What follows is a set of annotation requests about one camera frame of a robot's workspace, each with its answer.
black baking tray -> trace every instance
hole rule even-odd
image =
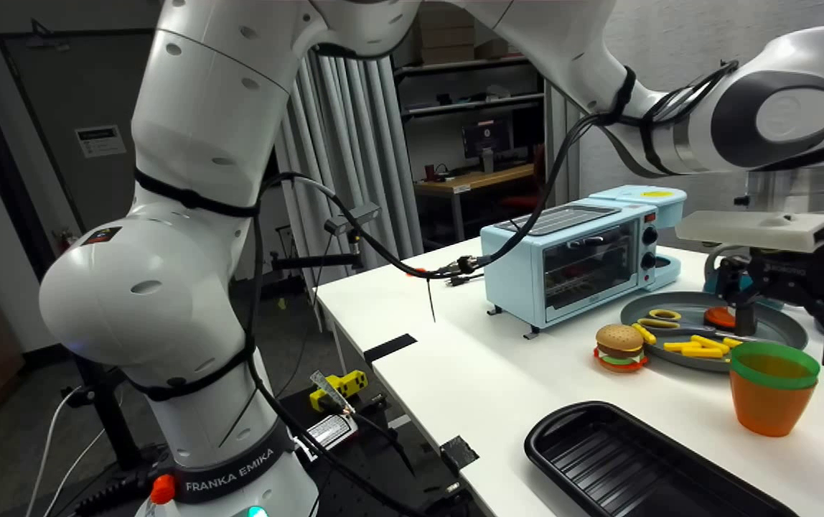
[[[607,403],[549,414],[526,436],[527,460],[599,517],[796,515]]]

toaster oven knob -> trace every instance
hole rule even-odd
[[[653,227],[642,229],[642,245],[653,245],[661,237],[661,233]]]
[[[653,253],[645,253],[642,259],[639,259],[639,268],[642,269],[648,269],[648,268],[653,268],[656,263],[656,255]]]

shelf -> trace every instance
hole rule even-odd
[[[458,64],[428,64],[428,67],[401,67],[392,81],[419,77],[419,75],[445,75],[445,72],[471,72],[471,68],[503,68],[503,67],[526,67],[526,58],[503,58],[503,61],[458,61]]]
[[[462,104],[441,104],[441,107],[422,107],[422,110],[405,110],[401,117],[435,117],[435,114],[452,114],[452,113],[478,113],[478,110],[498,110],[498,107],[527,107],[543,104],[543,91],[534,95],[513,95],[513,97],[494,97],[494,100],[462,100]]]

green cup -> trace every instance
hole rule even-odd
[[[818,381],[818,362],[775,341],[745,341],[728,352],[734,418],[752,433],[787,436]]]

green plate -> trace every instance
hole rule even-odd
[[[648,309],[676,309],[684,324],[702,328],[702,309],[718,304],[711,296],[702,293],[653,293],[628,302],[620,309],[622,324],[635,324],[636,318],[645,318]],[[773,306],[754,304],[754,322],[757,329],[754,337],[745,339],[761,339],[761,341],[780,341],[787,348],[807,348],[808,337],[807,329],[791,322],[787,312],[778,312]],[[668,334],[656,339],[656,345],[648,345],[645,349],[652,357],[661,357],[665,362],[692,367],[692,370],[708,370],[708,372],[728,372],[728,358],[694,358],[694,357],[679,357],[679,352],[665,352],[662,341],[685,341],[692,334]]]

